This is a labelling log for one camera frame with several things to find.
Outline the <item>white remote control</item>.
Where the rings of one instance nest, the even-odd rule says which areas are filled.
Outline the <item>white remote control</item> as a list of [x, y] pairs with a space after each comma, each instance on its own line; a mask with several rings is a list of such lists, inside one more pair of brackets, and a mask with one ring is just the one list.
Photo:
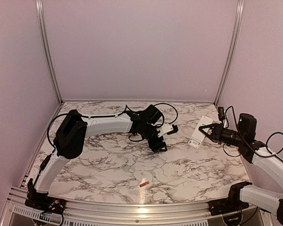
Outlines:
[[199, 149], [205, 139], [205, 135], [199, 130], [200, 126], [207, 126], [209, 124], [212, 124], [213, 119], [203, 115], [200, 118], [200, 121], [198, 122], [195, 130], [192, 133], [192, 136], [188, 142], [190, 146], [192, 146], [195, 149]]

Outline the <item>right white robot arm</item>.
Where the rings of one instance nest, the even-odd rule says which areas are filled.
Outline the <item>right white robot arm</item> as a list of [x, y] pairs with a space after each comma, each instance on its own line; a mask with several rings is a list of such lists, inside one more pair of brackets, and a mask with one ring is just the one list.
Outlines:
[[[267, 173], [283, 190], [283, 160], [261, 141], [255, 139], [257, 119], [242, 113], [237, 130], [224, 128], [223, 123], [203, 125], [198, 130], [211, 141], [238, 148], [240, 155]], [[212, 216], [241, 211], [253, 204], [277, 217], [283, 225], [283, 193], [275, 193], [255, 186], [251, 182], [240, 182], [230, 187], [228, 197], [210, 201]]]

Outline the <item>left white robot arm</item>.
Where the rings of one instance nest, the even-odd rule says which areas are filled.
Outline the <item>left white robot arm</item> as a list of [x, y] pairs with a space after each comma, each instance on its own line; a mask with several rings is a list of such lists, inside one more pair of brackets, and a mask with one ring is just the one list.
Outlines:
[[147, 140], [151, 151], [167, 150], [160, 129], [155, 126], [163, 114], [154, 105], [137, 112], [125, 109], [115, 115], [87, 116], [71, 110], [64, 117], [51, 143], [53, 151], [41, 163], [36, 179], [30, 179], [27, 183], [31, 201], [41, 210], [50, 206], [47, 195], [52, 182], [71, 159], [82, 153], [86, 137], [109, 133], [138, 134]]

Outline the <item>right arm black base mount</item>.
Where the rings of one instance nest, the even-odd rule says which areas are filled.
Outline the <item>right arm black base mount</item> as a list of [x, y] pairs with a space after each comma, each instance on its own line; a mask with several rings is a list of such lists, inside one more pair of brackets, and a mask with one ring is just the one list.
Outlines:
[[222, 198], [217, 200], [211, 200], [208, 202], [209, 211], [212, 216], [231, 213], [235, 211], [240, 211], [242, 209], [248, 208], [250, 205], [247, 202], [242, 202], [240, 200], [233, 201], [229, 198]]

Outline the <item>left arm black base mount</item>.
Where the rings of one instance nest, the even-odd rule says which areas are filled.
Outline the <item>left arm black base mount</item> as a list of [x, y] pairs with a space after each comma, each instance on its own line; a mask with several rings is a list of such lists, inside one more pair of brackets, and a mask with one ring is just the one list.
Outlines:
[[54, 197], [37, 197], [34, 199], [27, 198], [25, 206], [41, 210], [43, 213], [63, 214], [66, 200]]

